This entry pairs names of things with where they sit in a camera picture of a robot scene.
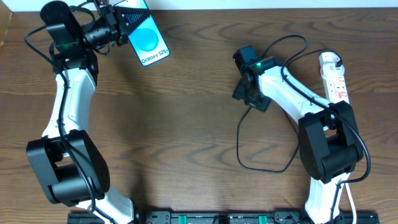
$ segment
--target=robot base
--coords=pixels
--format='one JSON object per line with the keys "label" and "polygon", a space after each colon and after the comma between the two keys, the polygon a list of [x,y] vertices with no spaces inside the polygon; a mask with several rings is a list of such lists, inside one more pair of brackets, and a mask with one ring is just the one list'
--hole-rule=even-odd
{"label": "robot base", "polygon": [[[295,210],[270,213],[171,213],[146,212],[146,223],[140,224],[311,224],[306,214]],[[352,224],[351,212],[341,212],[334,224]],[[70,213],[68,224],[95,223],[104,221],[87,213]],[[379,215],[373,212],[358,212],[357,224],[379,224]]]}

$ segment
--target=wooden table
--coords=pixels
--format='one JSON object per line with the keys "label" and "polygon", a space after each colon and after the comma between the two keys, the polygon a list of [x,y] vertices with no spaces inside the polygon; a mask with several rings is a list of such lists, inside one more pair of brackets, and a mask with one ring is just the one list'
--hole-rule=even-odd
{"label": "wooden table", "polygon": [[[236,127],[247,106],[231,98],[240,78],[232,60],[237,49],[252,44],[261,54],[279,37],[302,34],[309,50],[325,45],[344,59],[350,102],[373,165],[366,181],[351,185],[357,209],[397,223],[397,15],[398,9],[155,11],[168,59],[144,68],[129,45],[98,57],[89,133],[112,184],[141,208],[302,208],[310,177],[298,156],[284,174],[239,166]],[[15,13],[0,52],[0,223],[65,223],[73,209],[47,201],[25,154],[27,142],[47,126],[55,97],[52,68],[23,41],[42,24],[38,12]],[[44,31],[31,41],[47,52],[51,38]],[[301,40],[286,40],[269,55],[285,60],[301,48]],[[323,95],[317,55],[290,71]],[[283,168],[296,142],[275,103],[265,114],[254,110],[241,128],[249,166]],[[359,162],[351,178],[364,170]],[[345,195],[341,208],[350,209]]]}

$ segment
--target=power strip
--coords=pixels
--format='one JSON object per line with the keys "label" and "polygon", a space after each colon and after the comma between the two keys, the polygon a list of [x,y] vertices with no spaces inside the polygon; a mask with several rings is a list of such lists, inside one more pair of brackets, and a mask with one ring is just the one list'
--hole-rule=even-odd
{"label": "power strip", "polygon": [[319,56],[326,98],[332,103],[338,103],[343,100],[349,103],[344,79],[345,68],[344,65],[336,67],[338,61],[340,61],[340,58],[333,52],[324,52]]}

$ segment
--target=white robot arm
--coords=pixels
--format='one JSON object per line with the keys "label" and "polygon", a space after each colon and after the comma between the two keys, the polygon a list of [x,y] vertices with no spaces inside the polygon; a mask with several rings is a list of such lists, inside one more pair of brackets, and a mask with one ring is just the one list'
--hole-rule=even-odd
{"label": "white robot arm", "polygon": [[[335,122],[335,119],[333,115],[324,114],[321,115],[322,118],[320,119],[322,122],[320,122],[319,118],[311,114],[322,114],[324,113],[324,109],[313,104],[301,93],[294,90],[291,85],[295,86],[302,93],[319,102],[324,107],[329,107],[341,101],[348,103],[344,79],[345,68],[343,65],[336,66],[337,62],[340,61],[339,56],[333,52],[324,52],[320,56],[321,76],[325,86],[326,99],[309,90],[306,86],[297,81],[289,73],[287,68],[284,68],[285,79],[290,82],[289,85],[282,78],[280,73],[282,63],[273,57],[264,60],[259,59],[251,46],[237,51],[234,55],[234,60],[243,78],[239,82],[233,98],[237,100],[243,99],[245,104],[263,112],[267,109],[269,102],[274,100],[299,125],[300,157],[306,170],[312,176],[310,194],[305,204],[305,211],[312,222],[328,223],[330,221],[331,208],[333,207],[335,198],[336,185],[348,179],[350,172],[353,171],[353,167],[347,169],[349,163],[345,163],[344,165],[343,163],[338,164],[343,160],[338,156],[334,158],[335,163],[333,165],[333,162],[329,163],[329,165],[326,163],[330,158],[334,157],[332,156],[334,152],[329,152],[329,148],[335,146],[331,139],[325,137],[322,130],[326,131],[329,127],[335,129],[333,125],[330,125]],[[313,129],[315,125],[312,125],[312,122],[318,123],[318,129]],[[347,145],[340,146],[341,151],[349,148]],[[306,150],[308,147],[311,148],[312,154],[306,153],[308,152],[308,150]],[[318,161],[322,162],[316,163],[314,157],[318,157],[318,159],[324,157],[325,160],[320,159]],[[361,158],[361,152],[358,152],[357,157],[353,156],[355,162]],[[332,174],[326,177],[325,173],[329,171]],[[340,197],[341,190],[338,191],[338,195],[336,196],[337,199],[334,206],[333,218],[339,215],[338,202],[340,201]]]}
{"label": "white robot arm", "polygon": [[[69,89],[64,105],[63,123],[64,133],[73,130],[85,130],[88,132],[88,117],[90,113],[91,97],[96,88],[96,83],[88,69],[72,68],[64,70],[63,74],[68,80]],[[59,138],[58,131],[58,113],[61,99],[64,91],[63,79],[58,74],[57,95],[51,115],[49,125],[43,132],[43,137]],[[91,200],[83,200],[76,207],[87,209],[91,205]],[[115,223],[129,223],[134,220],[134,206],[131,199],[123,197],[112,185],[104,193],[103,199],[96,199],[96,211],[94,214],[104,220],[105,223],[111,223],[109,218]]]}

